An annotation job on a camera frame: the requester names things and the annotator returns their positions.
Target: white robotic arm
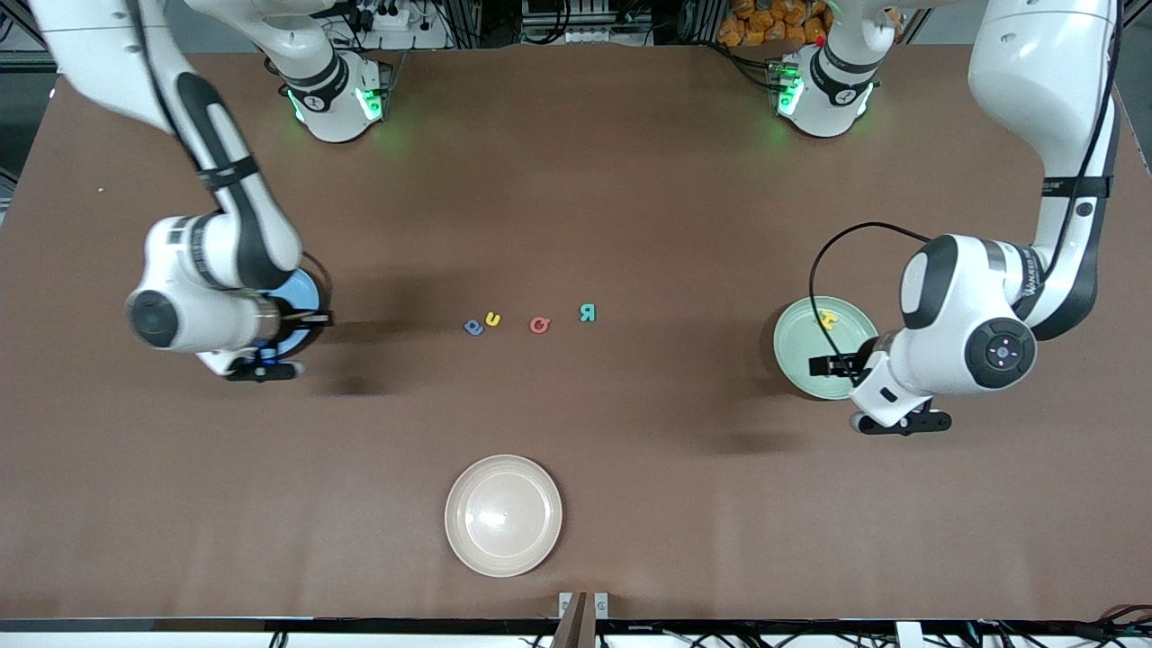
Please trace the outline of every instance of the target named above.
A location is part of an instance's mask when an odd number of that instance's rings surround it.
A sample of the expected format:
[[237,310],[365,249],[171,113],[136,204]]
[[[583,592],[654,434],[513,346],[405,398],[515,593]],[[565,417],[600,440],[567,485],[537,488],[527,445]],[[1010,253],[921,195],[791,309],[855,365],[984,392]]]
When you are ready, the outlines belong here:
[[187,0],[250,38],[288,86],[296,118],[319,140],[347,142],[384,119],[391,66],[336,52],[311,14],[335,0]]
[[230,379],[295,377],[259,349],[298,327],[326,324],[270,299],[297,269],[302,247],[215,90],[181,55],[153,0],[35,0],[61,73],[101,106],[150,123],[184,146],[219,210],[166,218],[149,232],[128,319],[156,348],[197,356]]
[[988,3],[969,85],[1044,164],[1036,242],[947,234],[912,257],[900,293],[905,327],[855,356],[857,429],[900,431],[933,395],[1016,384],[1034,364],[1037,340],[1092,309],[1119,128],[1108,53],[1115,20],[1115,0]]

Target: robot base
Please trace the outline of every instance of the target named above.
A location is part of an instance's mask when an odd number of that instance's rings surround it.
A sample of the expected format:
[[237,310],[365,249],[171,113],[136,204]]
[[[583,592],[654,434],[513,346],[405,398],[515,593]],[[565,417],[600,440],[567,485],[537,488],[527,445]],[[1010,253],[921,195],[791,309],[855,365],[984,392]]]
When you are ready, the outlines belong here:
[[835,137],[846,133],[852,122],[864,114],[872,85],[870,84],[863,92],[855,93],[855,97],[840,97],[841,101],[847,101],[843,105],[834,104],[832,97],[825,95],[811,78],[812,56],[819,50],[817,45],[805,45],[798,52],[783,58],[781,62],[796,66],[798,74],[795,85],[790,90],[780,92],[776,98],[776,112],[809,135]]
[[353,52],[340,52],[348,63],[349,82],[325,112],[312,112],[296,105],[298,119],[318,140],[348,142],[382,121],[388,111],[392,66],[369,61]]

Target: metal frame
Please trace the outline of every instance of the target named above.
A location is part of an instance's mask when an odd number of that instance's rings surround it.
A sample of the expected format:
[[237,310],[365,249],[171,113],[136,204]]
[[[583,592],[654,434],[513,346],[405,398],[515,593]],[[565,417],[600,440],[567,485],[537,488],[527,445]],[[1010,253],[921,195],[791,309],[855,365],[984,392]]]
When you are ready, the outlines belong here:
[[28,2],[24,0],[0,0],[0,9],[3,9],[3,13],[9,18],[16,21],[16,24],[21,29],[40,44],[40,47],[47,50],[44,37],[40,36],[40,28],[37,27],[36,18],[32,16],[32,9],[28,6]]
[[32,40],[36,40],[40,50],[29,52],[0,52],[0,73],[54,73],[56,62],[48,54],[48,46],[40,36],[40,28],[36,24],[32,9],[24,0],[0,0],[0,10],[16,23],[16,27],[24,30]]
[[920,32],[920,28],[924,27],[924,21],[932,15],[932,9],[917,9],[912,17],[908,18],[904,23],[904,32],[900,36],[897,43],[911,43],[916,39],[916,36]]
[[[1091,623],[1079,620],[1013,620],[1016,633],[1034,636],[1084,636],[1098,634]],[[984,635],[996,636],[991,621],[972,619],[925,620],[923,634],[968,636],[973,626]],[[336,634],[485,634],[551,635],[558,619],[418,619],[418,618],[76,618],[0,619],[0,632],[288,632]],[[597,630],[606,635],[698,635],[740,632],[760,635],[874,634],[896,636],[894,620],[763,620],[763,619],[601,619]]]
[[7,168],[0,167],[0,187],[9,190],[16,190],[16,182],[20,180],[20,175],[12,173]]
[[440,0],[448,22],[448,36],[457,50],[480,46],[479,2],[471,0]]
[[[652,29],[652,10],[638,12],[630,22],[616,22],[619,6],[626,0],[556,0],[563,7],[566,32],[607,30],[613,33],[644,33]],[[556,27],[556,9],[533,12],[530,0],[521,0],[521,31],[533,39],[543,39]]]
[[680,39],[714,43],[726,15],[727,0],[687,0],[681,13]]

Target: brown tabletop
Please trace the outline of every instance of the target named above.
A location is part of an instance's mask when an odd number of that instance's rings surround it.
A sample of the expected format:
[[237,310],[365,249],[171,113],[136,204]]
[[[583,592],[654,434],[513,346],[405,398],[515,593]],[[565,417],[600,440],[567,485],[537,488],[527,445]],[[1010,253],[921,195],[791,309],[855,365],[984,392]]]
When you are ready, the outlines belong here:
[[[157,219],[212,209],[176,144],[61,84],[0,236],[0,616],[1094,618],[1152,598],[1152,182],[1124,125],[1092,316],[952,431],[865,437],[760,363],[836,231],[1030,242],[1041,168],[968,48],[897,47],[848,135],[803,137],[717,54],[408,56],[386,125],[320,143],[256,55],[194,59],[335,277],[342,322],[273,385],[149,349],[123,300]],[[912,241],[818,289],[899,323]],[[578,323],[594,302],[599,318]],[[488,310],[483,337],[461,325]],[[535,316],[552,318],[544,336]],[[449,550],[456,476],[556,480],[535,571]]]

